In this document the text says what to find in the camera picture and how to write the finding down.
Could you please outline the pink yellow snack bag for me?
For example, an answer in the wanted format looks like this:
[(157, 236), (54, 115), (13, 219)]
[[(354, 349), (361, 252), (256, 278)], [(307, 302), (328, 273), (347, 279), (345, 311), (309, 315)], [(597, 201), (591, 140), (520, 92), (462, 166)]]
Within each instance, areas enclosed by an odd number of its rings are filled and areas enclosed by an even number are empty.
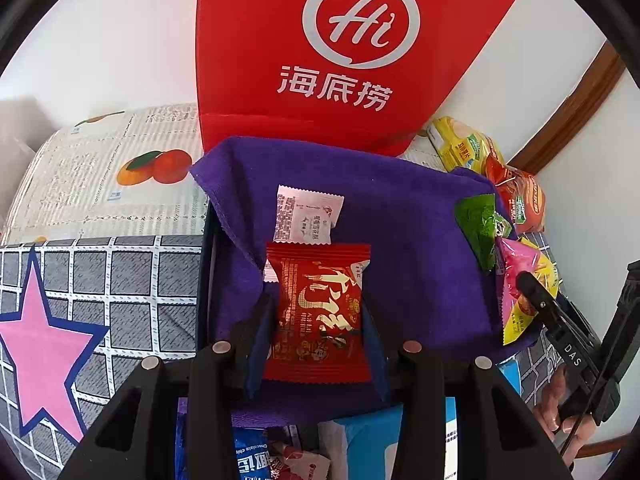
[(497, 237), (496, 251), (502, 344), (508, 346), (525, 333), (538, 313), (525, 296), (528, 286), (537, 281), (555, 298), (560, 280), (549, 257), (524, 237), (519, 240)]

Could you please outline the blue snack packet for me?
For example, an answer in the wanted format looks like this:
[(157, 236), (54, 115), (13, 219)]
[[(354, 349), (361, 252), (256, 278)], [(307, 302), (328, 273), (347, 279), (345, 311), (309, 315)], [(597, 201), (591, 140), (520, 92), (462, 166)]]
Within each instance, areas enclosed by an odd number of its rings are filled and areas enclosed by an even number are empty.
[(270, 479), (270, 454), (265, 431), (234, 428), (233, 437), (240, 478), (243, 480)]

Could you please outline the green triangular snack bag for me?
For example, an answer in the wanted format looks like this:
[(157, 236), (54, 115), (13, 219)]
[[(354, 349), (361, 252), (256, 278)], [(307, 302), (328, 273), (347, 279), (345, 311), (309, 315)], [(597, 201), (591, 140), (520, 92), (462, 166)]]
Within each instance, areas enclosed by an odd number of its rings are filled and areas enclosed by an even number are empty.
[(496, 265), (496, 238), (512, 233), (511, 223), (499, 214), (494, 194), (462, 198), (454, 206), (457, 225), (474, 252), (480, 268), (491, 271)]

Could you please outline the pale pink snack packet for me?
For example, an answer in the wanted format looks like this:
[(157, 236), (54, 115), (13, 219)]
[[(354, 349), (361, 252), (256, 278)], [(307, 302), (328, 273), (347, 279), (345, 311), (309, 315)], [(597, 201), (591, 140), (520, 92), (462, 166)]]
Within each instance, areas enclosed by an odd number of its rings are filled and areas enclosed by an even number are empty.
[(277, 190), (277, 243), (327, 245), (344, 203), (341, 195), (280, 185)]

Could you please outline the orange chips bag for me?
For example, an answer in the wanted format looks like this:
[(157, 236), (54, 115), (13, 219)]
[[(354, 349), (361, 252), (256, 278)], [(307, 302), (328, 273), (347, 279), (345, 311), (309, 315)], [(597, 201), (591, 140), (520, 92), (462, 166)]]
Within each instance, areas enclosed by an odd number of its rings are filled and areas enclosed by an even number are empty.
[(546, 196), (536, 178), (526, 171), (506, 166), (494, 154), (487, 157), (485, 171), (518, 235), (544, 232)]

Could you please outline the blue tissue pack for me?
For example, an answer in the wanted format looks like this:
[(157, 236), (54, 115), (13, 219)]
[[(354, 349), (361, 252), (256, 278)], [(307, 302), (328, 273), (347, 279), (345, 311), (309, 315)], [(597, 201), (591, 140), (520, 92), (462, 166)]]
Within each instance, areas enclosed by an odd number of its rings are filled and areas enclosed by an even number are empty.
[[(518, 361), (498, 364), (513, 389), (522, 392)], [(458, 478), (458, 424), (456, 400), (446, 397), (444, 479)], [(320, 452), (331, 461), (331, 479), (390, 479), (401, 425), (402, 406), (354, 417), (320, 422)]]

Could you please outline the white red snack packet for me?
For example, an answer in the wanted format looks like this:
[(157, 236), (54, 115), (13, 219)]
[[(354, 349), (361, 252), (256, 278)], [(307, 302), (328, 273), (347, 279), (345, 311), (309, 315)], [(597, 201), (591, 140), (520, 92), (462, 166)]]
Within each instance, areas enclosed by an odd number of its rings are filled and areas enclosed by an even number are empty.
[(319, 454), (282, 442), (270, 444), (271, 478), (279, 480), (326, 480), (331, 461)]

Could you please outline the pink star sticker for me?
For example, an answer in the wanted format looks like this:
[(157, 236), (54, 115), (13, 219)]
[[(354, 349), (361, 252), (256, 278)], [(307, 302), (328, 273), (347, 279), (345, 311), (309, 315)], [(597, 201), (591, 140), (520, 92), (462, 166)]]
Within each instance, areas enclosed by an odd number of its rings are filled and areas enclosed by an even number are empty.
[(72, 385), (108, 332), (104, 325), (52, 315), (34, 250), (28, 253), (20, 303), (1, 315), (1, 343), (14, 368), (20, 433), (47, 419), (70, 442), (84, 437)]

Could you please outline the yellow chips bag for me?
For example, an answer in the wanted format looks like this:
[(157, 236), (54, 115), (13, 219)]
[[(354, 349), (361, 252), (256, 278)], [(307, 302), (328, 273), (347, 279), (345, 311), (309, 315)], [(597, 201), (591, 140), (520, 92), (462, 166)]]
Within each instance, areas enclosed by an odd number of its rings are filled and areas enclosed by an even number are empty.
[(447, 171), (462, 167), (484, 174), (489, 156), (503, 162), (498, 144), (490, 136), (450, 116), (432, 120), (426, 133)]

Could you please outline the red Haidilao paper bag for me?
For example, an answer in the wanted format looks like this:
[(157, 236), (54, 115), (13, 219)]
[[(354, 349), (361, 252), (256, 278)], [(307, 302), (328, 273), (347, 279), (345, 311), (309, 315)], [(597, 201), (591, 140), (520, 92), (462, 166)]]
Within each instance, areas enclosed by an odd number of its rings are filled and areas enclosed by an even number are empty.
[(405, 151), (515, 0), (198, 0), (202, 144)]

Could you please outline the brown wooden door frame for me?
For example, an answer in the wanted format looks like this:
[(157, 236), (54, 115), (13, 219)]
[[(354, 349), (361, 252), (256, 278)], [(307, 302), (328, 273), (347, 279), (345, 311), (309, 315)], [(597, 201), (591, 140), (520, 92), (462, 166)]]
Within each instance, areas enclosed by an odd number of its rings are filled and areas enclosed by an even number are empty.
[(588, 124), (623, 76), (626, 65), (605, 41), (574, 91), (510, 160), (518, 169), (538, 174)]

